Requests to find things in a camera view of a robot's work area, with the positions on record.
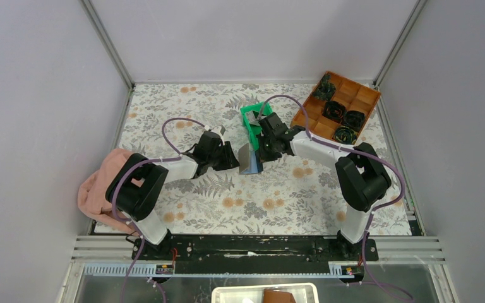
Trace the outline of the green plastic bin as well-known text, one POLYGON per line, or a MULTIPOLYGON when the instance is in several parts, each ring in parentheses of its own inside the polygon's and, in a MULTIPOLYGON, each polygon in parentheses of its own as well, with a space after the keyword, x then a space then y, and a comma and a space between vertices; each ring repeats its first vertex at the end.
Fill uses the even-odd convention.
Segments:
POLYGON ((263 106, 262 103, 241 107, 240 112, 244 127, 248 131, 249 142, 256 151, 259 149, 258 137, 261 134, 261 126, 257 120, 258 114, 263 106))

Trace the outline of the grey blue card holder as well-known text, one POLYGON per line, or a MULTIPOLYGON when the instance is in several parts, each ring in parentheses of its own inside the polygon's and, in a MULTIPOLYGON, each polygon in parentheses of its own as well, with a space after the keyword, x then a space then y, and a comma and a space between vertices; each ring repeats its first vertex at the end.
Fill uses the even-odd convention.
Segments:
POLYGON ((246 143, 238 150, 239 173, 253 175, 263 172, 263 165, 250 143, 246 143))

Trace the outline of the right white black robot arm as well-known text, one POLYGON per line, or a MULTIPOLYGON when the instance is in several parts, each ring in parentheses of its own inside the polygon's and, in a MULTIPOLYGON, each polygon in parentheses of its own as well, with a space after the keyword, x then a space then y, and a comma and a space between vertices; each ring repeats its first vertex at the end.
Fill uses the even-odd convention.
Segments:
POLYGON ((347 203, 345 222, 337 233, 337 252, 352 260, 362 252, 369 217, 376 203, 385 197, 391 179, 373 147, 337 145, 308 134, 304 127, 288 128, 276 113, 260 117, 252 111, 251 123, 259 124, 259 162, 271 162, 283 155, 312 160, 336 171, 338 184, 347 203))

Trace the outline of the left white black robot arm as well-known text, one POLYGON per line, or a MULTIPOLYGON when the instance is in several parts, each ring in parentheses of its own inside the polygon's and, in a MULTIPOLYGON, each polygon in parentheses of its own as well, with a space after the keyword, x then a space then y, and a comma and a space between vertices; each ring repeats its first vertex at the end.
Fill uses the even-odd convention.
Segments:
POLYGON ((167 160, 148 159, 132 154, 105 192, 111 202, 138 229, 147 242, 146 250, 155 259, 164 259, 171 250, 166 239, 169 229, 154 208, 164 184, 196 179, 209 169, 223 171, 239 166, 230 141, 224 140, 225 128, 204 131, 189 151, 167 160))

